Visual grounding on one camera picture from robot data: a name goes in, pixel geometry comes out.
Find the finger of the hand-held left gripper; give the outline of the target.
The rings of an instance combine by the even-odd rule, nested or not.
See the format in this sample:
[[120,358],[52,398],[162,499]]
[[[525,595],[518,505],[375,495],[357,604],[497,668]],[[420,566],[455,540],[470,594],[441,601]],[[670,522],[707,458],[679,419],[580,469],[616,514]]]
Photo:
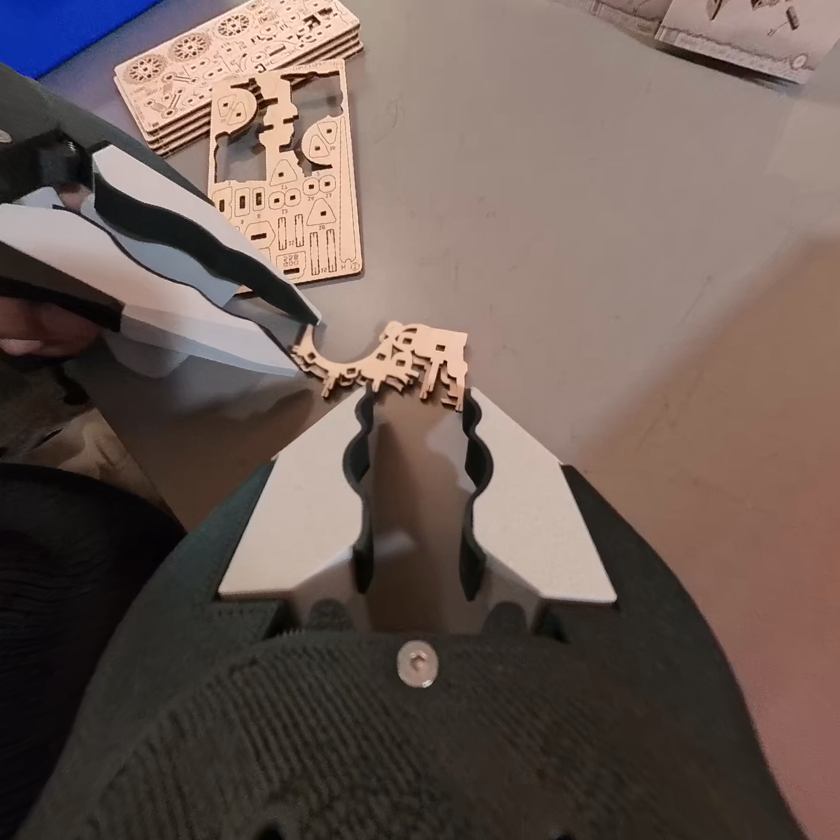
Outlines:
[[137,157],[115,144],[91,154],[94,206],[132,238],[175,248],[220,280],[245,286],[300,323],[321,312],[232,225],[194,184],[156,154]]
[[2,205],[2,269],[8,278],[81,307],[104,326],[113,352],[144,344],[264,375],[297,365],[257,322],[225,309],[236,285],[168,245],[133,239],[101,219],[49,204],[36,191]]

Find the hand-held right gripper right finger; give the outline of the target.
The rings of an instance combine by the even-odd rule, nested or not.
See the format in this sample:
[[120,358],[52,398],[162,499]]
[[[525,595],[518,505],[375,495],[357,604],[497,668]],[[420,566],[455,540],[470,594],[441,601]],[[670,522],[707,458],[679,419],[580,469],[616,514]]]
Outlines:
[[459,582],[488,613],[519,606],[535,628],[548,606],[614,607],[617,593],[564,464],[476,387],[465,394]]

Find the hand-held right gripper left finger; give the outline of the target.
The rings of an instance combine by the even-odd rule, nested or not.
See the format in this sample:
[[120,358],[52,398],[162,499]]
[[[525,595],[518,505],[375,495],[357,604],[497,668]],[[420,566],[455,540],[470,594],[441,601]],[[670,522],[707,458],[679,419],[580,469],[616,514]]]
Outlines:
[[417,546],[378,509],[376,398],[353,391],[272,459],[218,585],[221,603],[282,602],[298,626],[335,604],[356,629],[376,629],[377,567]]

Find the curved wooden puzzle piece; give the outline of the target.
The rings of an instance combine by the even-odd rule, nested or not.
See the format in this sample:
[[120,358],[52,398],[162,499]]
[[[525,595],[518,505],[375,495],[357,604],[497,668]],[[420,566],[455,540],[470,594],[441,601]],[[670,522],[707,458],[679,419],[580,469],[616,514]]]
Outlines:
[[446,390],[441,403],[462,413],[468,373],[467,342],[466,332],[391,321],[371,353],[360,360],[336,362],[318,351],[313,327],[307,326],[290,354],[304,372],[322,381],[323,398],[329,398],[337,386],[369,386],[378,392],[382,385],[389,385],[402,392],[421,382],[419,396],[426,400],[441,382]]

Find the grey desk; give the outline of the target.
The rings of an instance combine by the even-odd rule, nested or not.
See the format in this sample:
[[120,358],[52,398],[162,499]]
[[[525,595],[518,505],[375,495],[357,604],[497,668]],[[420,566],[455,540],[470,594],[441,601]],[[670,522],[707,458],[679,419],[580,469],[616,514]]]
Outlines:
[[[93,344],[104,415],[217,505],[131,602],[21,838],[838,838],[838,209],[777,166],[769,87],[555,2],[364,2],[362,278],[245,286],[282,377]],[[217,588],[272,459],[391,321],[563,463],[617,593],[537,627],[459,582],[462,413],[377,394],[376,629]]]

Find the person's left hand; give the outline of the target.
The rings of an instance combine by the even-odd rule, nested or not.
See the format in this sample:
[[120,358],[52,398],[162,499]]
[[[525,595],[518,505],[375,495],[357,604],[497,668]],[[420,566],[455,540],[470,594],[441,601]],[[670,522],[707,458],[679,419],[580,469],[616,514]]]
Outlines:
[[76,358],[95,344],[102,329],[53,304],[2,297],[1,351],[13,357]]

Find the blue flat board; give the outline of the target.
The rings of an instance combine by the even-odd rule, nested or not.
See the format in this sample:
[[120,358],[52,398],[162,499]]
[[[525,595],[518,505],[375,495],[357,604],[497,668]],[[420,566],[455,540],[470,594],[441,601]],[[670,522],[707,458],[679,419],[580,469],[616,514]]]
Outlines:
[[1,1],[1,61],[38,79],[156,1]]

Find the partly punched wooden puzzle sheet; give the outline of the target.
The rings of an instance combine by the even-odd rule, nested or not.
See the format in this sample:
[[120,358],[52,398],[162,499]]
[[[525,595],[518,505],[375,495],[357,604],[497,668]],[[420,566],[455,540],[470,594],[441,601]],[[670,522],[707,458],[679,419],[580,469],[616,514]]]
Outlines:
[[207,195],[274,267],[298,285],[362,272],[343,59],[221,82],[210,126]]

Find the stack of wooden puzzle sheets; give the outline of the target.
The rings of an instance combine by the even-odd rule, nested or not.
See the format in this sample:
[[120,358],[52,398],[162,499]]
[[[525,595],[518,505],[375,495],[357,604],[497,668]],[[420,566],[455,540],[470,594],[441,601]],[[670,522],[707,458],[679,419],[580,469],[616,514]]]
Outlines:
[[208,135],[213,88],[363,49],[360,20],[336,1],[252,1],[114,68],[144,141],[167,157]]

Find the person's black clothing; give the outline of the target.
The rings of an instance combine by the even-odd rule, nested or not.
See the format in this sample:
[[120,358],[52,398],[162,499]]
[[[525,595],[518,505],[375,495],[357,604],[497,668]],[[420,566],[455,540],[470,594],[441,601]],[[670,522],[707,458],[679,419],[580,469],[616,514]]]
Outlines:
[[135,596],[185,536],[56,360],[1,367],[1,837],[52,774]]

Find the printed instruction booklet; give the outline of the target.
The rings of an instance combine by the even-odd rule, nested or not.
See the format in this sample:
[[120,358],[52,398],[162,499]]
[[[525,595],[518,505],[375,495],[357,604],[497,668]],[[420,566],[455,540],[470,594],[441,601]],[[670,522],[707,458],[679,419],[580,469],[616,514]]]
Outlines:
[[839,39],[839,2],[674,1],[655,38],[766,76],[804,83]]

